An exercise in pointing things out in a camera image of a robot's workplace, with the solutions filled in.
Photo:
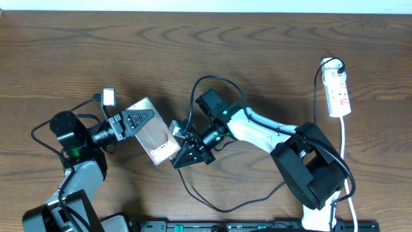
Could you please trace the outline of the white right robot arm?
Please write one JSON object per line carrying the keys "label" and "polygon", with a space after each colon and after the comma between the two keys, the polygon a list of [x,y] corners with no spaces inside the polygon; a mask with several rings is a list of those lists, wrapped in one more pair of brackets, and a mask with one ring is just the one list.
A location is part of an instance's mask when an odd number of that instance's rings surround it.
{"label": "white right robot arm", "polygon": [[171,160],[175,169],[210,164],[215,160],[212,150],[226,137],[249,142],[270,154],[285,184],[302,203],[301,225],[316,231],[335,230],[335,205],[350,171],[318,126],[280,124],[251,108],[225,102],[213,89],[196,103],[210,124],[199,133],[189,120],[172,121],[170,131],[182,140]]}

